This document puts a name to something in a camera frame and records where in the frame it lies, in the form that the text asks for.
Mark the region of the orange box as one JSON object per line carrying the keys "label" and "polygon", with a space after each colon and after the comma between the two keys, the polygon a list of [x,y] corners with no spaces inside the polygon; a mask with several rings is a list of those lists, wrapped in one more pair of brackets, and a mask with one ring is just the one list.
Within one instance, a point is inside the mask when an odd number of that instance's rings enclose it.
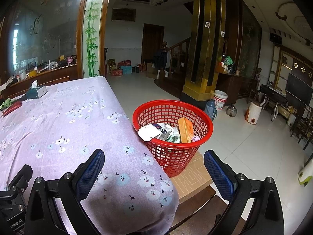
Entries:
{"label": "orange box", "polygon": [[194,137],[193,124],[186,117],[178,119],[181,143],[191,143]]}

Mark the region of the black television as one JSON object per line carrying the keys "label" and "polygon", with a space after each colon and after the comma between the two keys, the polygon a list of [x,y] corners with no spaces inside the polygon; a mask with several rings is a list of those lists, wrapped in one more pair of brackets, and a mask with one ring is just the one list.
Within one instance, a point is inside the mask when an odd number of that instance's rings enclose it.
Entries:
{"label": "black television", "polygon": [[294,97],[299,99],[305,105],[310,105],[312,88],[303,80],[299,79],[291,73],[288,75],[285,90],[289,94],[292,94]]}

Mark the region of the white paint bucket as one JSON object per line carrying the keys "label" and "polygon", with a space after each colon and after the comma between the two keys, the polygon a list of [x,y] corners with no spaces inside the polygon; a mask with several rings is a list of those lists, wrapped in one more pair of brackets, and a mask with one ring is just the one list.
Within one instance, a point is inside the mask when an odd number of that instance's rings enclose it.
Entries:
{"label": "white paint bucket", "polygon": [[215,101],[215,108],[216,110],[222,110],[226,100],[228,98],[228,95],[220,90],[215,90],[214,92],[214,101]]}

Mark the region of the red flat pouch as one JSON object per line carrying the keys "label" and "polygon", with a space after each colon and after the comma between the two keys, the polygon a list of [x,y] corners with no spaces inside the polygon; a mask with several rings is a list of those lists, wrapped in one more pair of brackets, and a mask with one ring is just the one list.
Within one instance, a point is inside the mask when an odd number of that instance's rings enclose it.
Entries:
{"label": "red flat pouch", "polygon": [[21,101],[16,101],[14,102],[11,106],[9,106],[7,109],[5,109],[2,112],[2,116],[5,117],[8,114],[10,114],[11,112],[17,110],[19,107],[22,107],[22,102]]}

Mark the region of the metal kettle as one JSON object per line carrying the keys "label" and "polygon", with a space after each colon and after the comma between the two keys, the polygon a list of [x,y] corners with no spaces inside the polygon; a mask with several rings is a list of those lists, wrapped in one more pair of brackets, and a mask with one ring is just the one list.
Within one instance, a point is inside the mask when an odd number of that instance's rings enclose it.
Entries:
{"label": "metal kettle", "polygon": [[234,104],[231,104],[227,107],[226,109],[226,114],[229,116],[229,117],[235,117],[237,115],[237,108],[235,107]]}

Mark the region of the blue thermos jug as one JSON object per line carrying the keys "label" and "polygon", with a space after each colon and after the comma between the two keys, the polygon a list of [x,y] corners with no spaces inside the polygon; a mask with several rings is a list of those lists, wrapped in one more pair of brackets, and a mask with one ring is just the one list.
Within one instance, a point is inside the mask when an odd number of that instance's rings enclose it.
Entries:
{"label": "blue thermos jug", "polygon": [[216,110],[214,99],[207,101],[204,112],[207,114],[207,116],[209,116],[211,121],[213,121],[217,117],[218,112]]}

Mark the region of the floral purple bed sheet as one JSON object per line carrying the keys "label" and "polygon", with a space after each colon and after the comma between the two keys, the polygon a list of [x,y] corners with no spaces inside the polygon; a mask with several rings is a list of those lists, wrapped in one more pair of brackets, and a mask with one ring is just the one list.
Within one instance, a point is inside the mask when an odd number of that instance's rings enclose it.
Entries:
{"label": "floral purple bed sheet", "polygon": [[102,76],[49,86],[1,117],[1,190],[24,165],[58,179],[96,149],[105,163],[82,206],[98,231],[165,234],[178,193]]}

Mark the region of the teal tissue box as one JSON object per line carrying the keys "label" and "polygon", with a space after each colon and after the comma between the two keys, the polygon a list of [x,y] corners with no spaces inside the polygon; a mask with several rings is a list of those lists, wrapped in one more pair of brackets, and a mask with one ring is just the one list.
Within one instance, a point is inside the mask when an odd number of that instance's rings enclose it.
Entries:
{"label": "teal tissue box", "polygon": [[32,82],[31,87],[26,92],[26,98],[30,99],[39,99],[47,93],[47,88],[45,85],[38,85],[38,80]]}

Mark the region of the pink crumpled ball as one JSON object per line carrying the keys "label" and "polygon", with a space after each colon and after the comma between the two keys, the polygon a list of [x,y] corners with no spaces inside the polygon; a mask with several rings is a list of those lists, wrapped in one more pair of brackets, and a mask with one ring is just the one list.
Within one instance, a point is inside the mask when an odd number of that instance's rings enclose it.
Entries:
{"label": "pink crumpled ball", "polygon": [[199,137],[199,136],[193,136],[192,138],[191,138],[191,141],[192,142],[197,142],[197,141],[199,141],[201,138]]}

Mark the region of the white blue medicine box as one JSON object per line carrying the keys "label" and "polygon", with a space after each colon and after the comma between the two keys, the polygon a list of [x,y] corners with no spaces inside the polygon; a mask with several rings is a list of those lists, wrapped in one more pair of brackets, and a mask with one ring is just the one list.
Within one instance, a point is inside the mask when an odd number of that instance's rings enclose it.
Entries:
{"label": "white blue medicine box", "polygon": [[154,138],[166,141],[173,130],[174,128],[168,124],[154,123],[141,127],[138,131],[138,135],[145,142],[149,142]]}

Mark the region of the green cloth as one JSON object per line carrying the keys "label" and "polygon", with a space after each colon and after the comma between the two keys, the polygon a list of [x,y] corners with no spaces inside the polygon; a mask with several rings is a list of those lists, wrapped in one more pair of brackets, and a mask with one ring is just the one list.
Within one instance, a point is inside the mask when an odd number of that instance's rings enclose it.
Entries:
{"label": "green cloth", "polygon": [[12,100],[10,98],[7,98],[1,105],[0,105],[0,110],[3,111],[10,107],[12,105]]}

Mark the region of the wooden headboard shelf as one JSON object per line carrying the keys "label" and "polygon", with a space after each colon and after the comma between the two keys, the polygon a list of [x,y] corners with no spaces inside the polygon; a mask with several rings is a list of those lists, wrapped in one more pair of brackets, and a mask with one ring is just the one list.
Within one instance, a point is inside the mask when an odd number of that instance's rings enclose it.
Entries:
{"label": "wooden headboard shelf", "polygon": [[35,80],[37,80],[38,86],[51,86],[76,79],[78,79],[77,65],[69,65],[60,69],[48,70],[33,77],[14,83],[1,91],[1,96],[3,99],[6,99],[25,94],[31,87],[32,82]]}

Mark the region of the white orange appliance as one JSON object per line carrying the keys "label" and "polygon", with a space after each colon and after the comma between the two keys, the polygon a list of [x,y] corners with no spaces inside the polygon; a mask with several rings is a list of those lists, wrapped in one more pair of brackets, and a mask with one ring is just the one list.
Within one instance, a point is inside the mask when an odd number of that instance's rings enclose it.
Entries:
{"label": "white orange appliance", "polygon": [[250,106],[245,112],[245,120],[246,122],[256,125],[261,114],[262,107],[259,103],[252,101]]}

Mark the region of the red plastic mesh basket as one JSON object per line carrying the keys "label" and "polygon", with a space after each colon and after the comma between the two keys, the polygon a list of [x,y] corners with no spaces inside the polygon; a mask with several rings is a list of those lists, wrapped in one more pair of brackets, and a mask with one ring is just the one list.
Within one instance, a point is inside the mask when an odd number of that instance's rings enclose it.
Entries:
{"label": "red plastic mesh basket", "polygon": [[199,108],[174,100],[154,100],[135,109],[133,125],[169,177],[180,174],[213,134],[213,123]]}

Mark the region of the teal white tissue pack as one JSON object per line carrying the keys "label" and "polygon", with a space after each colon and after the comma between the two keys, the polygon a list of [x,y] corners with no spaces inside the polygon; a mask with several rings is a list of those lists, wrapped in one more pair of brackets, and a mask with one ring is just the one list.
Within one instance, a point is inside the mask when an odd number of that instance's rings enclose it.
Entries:
{"label": "teal white tissue pack", "polygon": [[173,130],[171,131],[171,133],[170,133],[170,135],[166,141],[169,143],[175,143],[175,144],[179,144],[181,142],[181,136],[180,136],[178,126],[175,126],[173,128]]}

